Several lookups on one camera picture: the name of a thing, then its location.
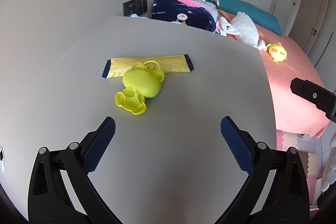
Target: blanket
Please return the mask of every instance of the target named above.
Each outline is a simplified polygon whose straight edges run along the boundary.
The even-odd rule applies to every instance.
[[[213,32],[216,22],[204,8],[191,7],[178,0],[154,0],[152,19],[176,21],[183,25]]]

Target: yellow wrapper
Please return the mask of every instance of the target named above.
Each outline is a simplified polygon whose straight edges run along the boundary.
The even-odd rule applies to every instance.
[[[121,77],[130,70],[135,63],[144,63],[154,60],[159,63],[160,69],[169,72],[190,72],[194,66],[188,54],[154,56],[148,58],[117,57],[107,61],[102,77]]]

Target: wall outlet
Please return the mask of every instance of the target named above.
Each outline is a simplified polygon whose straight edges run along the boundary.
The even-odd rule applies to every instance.
[[[130,0],[123,3],[124,17],[130,17],[133,14],[142,15],[147,12],[147,0]]]

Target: yellow plush toy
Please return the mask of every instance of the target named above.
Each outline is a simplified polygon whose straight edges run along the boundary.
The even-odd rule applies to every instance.
[[[147,67],[146,64],[154,63],[157,69]],[[119,107],[140,115],[147,110],[145,97],[155,97],[161,90],[161,83],[165,78],[163,70],[160,70],[158,62],[149,60],[145,63],[135,63],[123,76],[123,84],[126,87],[115,95],[115,103]]]
[[[280,42],[268,44],[266,50],[268,50],[269,55],[271,55],[276,63],[284,61],[287,58],[287,52]]]

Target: table surface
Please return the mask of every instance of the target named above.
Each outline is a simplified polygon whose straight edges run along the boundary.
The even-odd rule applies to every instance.
[[[108,59],[174,54],[189,54],[194,71],[166,74],[142,115],[115,105],[124,86],[121,78],[101,77]],[[116,133],[89,177],[125,224],[211,224],[219,218],[247,177],[221,135],[223,117],[231,116],[255,141],[276,146],[272,96],[258,50],[168,22],[112,18],[56,59],[22,105],[3,147],[1,183],[25,216],[39,148],[65,149],[106,116],[115,119]],[[270,176],[263,200],[271,182]]]

